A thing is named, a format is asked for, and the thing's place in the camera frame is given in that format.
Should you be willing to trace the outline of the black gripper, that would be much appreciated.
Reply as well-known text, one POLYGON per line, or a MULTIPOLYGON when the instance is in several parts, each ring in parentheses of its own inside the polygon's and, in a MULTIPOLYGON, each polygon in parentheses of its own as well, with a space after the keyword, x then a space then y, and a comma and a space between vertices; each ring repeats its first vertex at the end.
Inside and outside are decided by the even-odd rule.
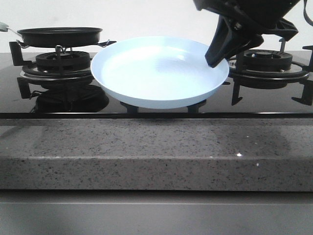
POLYGON ((298 30, 284 16, 298 3, 297 0, 195 0, 197 10, 219 14, 217 29, 205 54, 208 65, 215 68, 243 51, 260 46, 261 34, 274 34, 289 41, 298 30), (251 32, 251 38, 241 38, 233 23, 251 32))

